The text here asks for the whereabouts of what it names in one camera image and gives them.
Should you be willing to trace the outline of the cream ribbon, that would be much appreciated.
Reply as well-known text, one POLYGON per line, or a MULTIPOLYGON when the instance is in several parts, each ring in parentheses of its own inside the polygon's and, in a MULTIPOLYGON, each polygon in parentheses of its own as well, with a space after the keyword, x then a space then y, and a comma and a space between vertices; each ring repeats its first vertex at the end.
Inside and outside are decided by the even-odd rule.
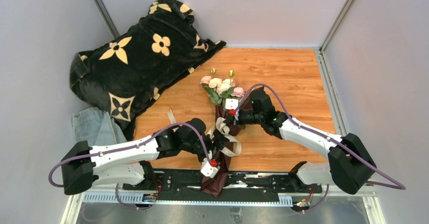
POLYGON ((215 126, 212 126, 208 131, 208 135, 212 142, 215 142, 215 131, 219 131, 221 140, 227 139, 226 145, 231 143, 233 150, 230 150, 227 146, 217 147, 218 151, 222 152, 225 156, 235 157, 239 156, 242 151, 242 143, 239 142, 234 136, 230 135, 230 129, 226 123, 224 123, 224 118, 219 117, 216 120, 215 126))

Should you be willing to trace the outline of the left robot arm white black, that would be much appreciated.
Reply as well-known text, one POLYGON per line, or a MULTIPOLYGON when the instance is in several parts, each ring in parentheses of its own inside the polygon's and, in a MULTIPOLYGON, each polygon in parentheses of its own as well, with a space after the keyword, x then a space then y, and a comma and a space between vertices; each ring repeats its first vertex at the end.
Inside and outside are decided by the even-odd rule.
POLYGON ((107 146, 78 142, 61 160, 64 194, 80 194, 94 186, 108 184, 148 189, 156 178, 150 162, 177 156, 181 151, 197 155, 201 174, 214 178, 221 168, 215 153, 223 151, 232 138, 216 128, 208 134, 205 130, 205 123, 193 118, 131 142, 107 146))

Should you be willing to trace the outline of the dark red wrapping paper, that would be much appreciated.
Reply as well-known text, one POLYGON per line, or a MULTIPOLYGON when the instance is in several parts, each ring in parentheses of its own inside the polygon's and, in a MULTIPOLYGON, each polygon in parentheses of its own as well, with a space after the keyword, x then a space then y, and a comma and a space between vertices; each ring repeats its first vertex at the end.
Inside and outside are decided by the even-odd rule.
POLYGON ((215 145, 212 155, 218 163, 219 170, 212 178, 204 177, 201 186, 202 192, 214 197, 221 195, 228 178, 232 158, 239 156, 242 151, 242 143, 237 136, 246 126, 238 124, 240 111, 237 111, 230 121, 227 118, 237 108, 243 96, 244 94, 232 93, 227 97, 220 97, 221 103, 215 107, 215 125, 208 134, 215 145))

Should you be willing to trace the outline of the pink fake flower stem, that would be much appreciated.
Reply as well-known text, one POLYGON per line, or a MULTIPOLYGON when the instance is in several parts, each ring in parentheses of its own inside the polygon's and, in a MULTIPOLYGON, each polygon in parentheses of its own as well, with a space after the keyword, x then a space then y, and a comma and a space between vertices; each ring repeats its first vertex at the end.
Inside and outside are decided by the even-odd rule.
POLYGON ((241 87, 235 87, 231 93, 232 97, 241 98, 245 95, 245 90, 241 87))
POLYGON ((212 68, 209 75, 204 76, 200 80, 200 85, 204 88, 216 88, 218 86, 217 78, 215 77, 217 70, 212 68))

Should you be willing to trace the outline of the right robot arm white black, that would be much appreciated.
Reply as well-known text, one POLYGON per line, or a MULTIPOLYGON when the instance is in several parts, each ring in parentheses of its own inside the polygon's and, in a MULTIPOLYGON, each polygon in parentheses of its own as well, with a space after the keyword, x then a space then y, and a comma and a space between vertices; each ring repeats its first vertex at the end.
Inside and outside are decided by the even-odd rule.
POLYGON ((304 124, 276 110, 263 88, 253 90, 248 99, 250 109, 241 108, 236 113, 239 125, 259 124, 267 134, 298 143, 327 159, 325 163, 298 163, 290 174, 300 185, 336 185, 353 195, 375 173, 376 165, 357 135, 336 135, 304 124))

